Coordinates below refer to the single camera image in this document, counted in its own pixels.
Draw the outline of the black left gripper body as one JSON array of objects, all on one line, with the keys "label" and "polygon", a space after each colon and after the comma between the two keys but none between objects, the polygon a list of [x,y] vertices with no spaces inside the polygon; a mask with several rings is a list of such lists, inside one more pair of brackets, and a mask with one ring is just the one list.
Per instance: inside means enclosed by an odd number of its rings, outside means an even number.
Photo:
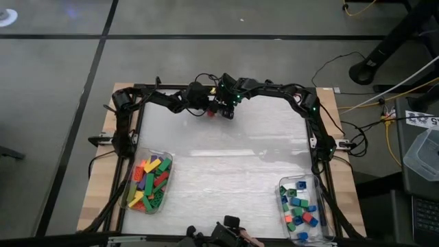
[{"label": "black left gripper body", "polygon": [[207,107],[207,109],[206,109],[206,111],[211,111],[211,112],[213,112],[213,113],[218,113],[220,110],[222,109],[222,105],[216,100],[216,99],[213,99],[213,100],[211,100],[210,102],[209,102],[209,105],[208,105],[208,107]]}]

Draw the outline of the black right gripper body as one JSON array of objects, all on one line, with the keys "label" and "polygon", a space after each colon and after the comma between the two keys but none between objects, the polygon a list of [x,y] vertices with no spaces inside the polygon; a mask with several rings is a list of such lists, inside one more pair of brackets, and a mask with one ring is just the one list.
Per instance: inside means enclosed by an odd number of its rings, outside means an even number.
[{"label": "black right gripper body", "polygon": [[234,118],[234,110],[236,107],[235,102],[231,103],[220,103],[219,104],[219,111],[221,113],[221,116],[225,117],[226,119],[233,119]]}]

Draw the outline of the yellow wide long block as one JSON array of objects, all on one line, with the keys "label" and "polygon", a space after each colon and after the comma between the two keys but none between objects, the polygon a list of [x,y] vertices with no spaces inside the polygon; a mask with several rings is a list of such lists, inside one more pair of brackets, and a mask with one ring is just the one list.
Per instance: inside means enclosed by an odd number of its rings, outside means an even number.
[{"label": "yellow wide long block", "polygon": [[145,173],[150,173],[153,169],[158,167],[161,163],[162,163],[162,161],[159,158],[156,158],[153,161],[148,159],[148,160],[146,160],[146,162],[144,162],[143,169],[144,169]]}]

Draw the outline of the green two-by-four brick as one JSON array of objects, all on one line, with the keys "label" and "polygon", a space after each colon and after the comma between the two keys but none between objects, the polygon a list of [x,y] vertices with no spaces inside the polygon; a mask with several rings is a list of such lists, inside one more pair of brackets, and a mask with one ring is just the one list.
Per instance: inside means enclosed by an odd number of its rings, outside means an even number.
[{"label": "green two-by-four brick", "polygon": [[154,193],[154,197],[150,200],[150,204],[153,208],[159,208],[163,200],[164,193],[160,190]]}]

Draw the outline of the yellow long plain block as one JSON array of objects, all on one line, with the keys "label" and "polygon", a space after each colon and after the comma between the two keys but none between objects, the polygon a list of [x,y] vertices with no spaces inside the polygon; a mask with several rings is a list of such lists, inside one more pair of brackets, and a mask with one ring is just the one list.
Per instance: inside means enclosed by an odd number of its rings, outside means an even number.
[{"label": "yellow long plain block", "polygon": [[143,191],[136,191],[134,193],[134,199],[128,204],[128,206],[130,208],[132,208],[137,202],[139,202],[140,200],[142,200],[144,197],[144,192]]}]

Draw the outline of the white glossy table sheet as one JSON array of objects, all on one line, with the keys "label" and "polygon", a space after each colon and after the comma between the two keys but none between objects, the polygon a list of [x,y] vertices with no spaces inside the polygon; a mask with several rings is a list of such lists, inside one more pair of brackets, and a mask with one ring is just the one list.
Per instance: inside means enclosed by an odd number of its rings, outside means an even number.
[{"label": "white glossy table sheet", "polygon": [[131,212],[123,228],[182,235],[192,225],[209,234],[232,215],[253,237],[282,238],[275,188],[309,168],[307,142],[304,119],[284,99],[244,100],[231,120],[147,104],[139,145],[169,152],[173,176],[163,208],[152,215]]}]

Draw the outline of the clear plastic bin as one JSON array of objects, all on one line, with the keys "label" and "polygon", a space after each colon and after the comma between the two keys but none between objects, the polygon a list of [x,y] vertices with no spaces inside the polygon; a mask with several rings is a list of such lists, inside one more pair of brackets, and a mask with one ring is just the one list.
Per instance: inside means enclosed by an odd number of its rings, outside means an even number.
[{"label": "clear plastic bin", "polygon": [[121,207],[145,214],[155,214],[164,205],[173,174],[173,156],[139,148],[125,185]]},{"label": "clear plastic bin", "polygon": [[[305,181],[307,184],[307,188],[304,190],[297,190],[296,183],[298,181]],[[312,214],[313,218],[317,219],[318,225],[316,227],[312,227],[309,223],[303,221],[301,225],[296,226],[293,223],[293,218],[295,217],[293,213],[293,208],[296,206],[291,205],[291,198],[287,197],[288,202],[286,203],[289,207],[289,211],[284,212],[282,208],[281,195],[279,193],[279,187],[284,186],[286,190],[288,189],[296,189],[297,196],[300,200],[308,200],[309,206],[316,205],[317,210],[314,212],[309,212]],[[320,183],[316,176],[311,174],[303,174],[298,176],[287,176],[283,177],[279,180],[278,184],[275,187],[275,195],[277,196],[278,209],[281,215],[281,224],[283,227],[283,232],[286,238],[291,241],[293,244],[297,246],[317,246],[317,247],[325,247],[328,246],[330,242],[333,241],[333,229],[329,226],[327,221],[326,211],[324,202],[321,196]],[[308,212],[307,208],[302,208],[302,213]],[[287,222],[285,221],[285,216],[291,215],[292,222],[296,226],[296,230],[291,232],[287,227]],[[306,232],[308,234],[307,241],[297,240],[297,233]]]}]

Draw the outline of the black handheld device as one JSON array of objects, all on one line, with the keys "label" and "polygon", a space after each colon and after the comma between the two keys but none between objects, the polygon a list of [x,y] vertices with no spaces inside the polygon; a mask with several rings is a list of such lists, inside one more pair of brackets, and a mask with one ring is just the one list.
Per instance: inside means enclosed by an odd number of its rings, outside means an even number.
[{"label": "black handheld device", "polygon": [[197,232],[195,226],[188,226],[178,247],[246,247],[246,240],[239,236],[239,223],[238,217],[226,215],[222,224],[216,222],[210,237]]}]

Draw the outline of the person's hand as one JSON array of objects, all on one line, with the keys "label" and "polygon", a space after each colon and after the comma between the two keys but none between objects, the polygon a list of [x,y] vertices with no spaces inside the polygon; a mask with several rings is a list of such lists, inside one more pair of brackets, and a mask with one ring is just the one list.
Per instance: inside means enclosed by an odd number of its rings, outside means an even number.
[{"label": "person's hand", "polygon": [[260,242],[258,239],[251,237],[247,230],[244,228],[239,229],[239,236],[244,238],[252,247],[265,247],[263,242]]}]

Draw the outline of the black floor stand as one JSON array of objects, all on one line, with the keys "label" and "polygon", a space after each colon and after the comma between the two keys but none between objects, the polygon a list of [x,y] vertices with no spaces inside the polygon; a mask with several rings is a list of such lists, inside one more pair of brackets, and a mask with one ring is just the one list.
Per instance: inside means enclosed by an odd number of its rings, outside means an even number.
[{"label": "black floor stand", "polygon": [[435,18],[439,22],[439,0],[419,0],[390,33],[359,63],[349,70],[350,79],[360,85],[369,85],[384,62],[422,26]]}]

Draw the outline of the white printed label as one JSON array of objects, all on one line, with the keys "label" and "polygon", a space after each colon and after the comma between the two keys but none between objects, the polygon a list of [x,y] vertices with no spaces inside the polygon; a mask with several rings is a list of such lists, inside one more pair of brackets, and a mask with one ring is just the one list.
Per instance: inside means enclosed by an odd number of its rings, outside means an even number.
[{"label": "white printed label", "polygon": [[439,128],[439,117],[421,112],[405,111],[405,122],[408,125],[421,128]]}]

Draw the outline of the clear plastic container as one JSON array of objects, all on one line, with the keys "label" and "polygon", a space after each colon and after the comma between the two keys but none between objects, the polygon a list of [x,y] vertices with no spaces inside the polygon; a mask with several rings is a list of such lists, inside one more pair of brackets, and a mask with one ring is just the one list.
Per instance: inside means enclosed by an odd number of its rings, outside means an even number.
[{"label": "clear plastic container", "polygon": [[439,182],[439,127],[420,133],[403,157],[404,164],[429,182]]}]

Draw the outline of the black floor foot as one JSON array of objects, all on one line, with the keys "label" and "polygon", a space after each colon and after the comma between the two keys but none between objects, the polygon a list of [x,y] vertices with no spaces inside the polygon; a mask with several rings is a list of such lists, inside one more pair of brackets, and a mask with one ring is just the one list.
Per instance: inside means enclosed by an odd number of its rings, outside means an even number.
[{"label": "black floor foot", "polygon": [[7,156],[16,160],[23,160],[25,155],[10,148],[6,148],[0,145],[0,156]]}]

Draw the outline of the white round floor object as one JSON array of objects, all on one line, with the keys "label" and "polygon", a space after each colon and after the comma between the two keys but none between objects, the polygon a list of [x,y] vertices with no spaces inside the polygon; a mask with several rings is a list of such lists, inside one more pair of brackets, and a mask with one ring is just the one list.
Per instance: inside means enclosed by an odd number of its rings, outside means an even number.
[{"label": "white round floor object", "polygon": [[13,9],[0,8],[0,27],[7,27],[18,19],[18,12]]}]

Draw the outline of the black keyboard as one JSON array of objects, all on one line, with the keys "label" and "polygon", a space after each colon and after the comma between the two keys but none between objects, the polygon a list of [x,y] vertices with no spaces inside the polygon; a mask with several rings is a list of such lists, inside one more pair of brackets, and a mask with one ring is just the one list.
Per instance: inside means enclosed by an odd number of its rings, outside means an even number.
[{"label": "black keyboard", "polygon": [[439,202],[412,196],[413,239],[422,247],[439,247]]}]

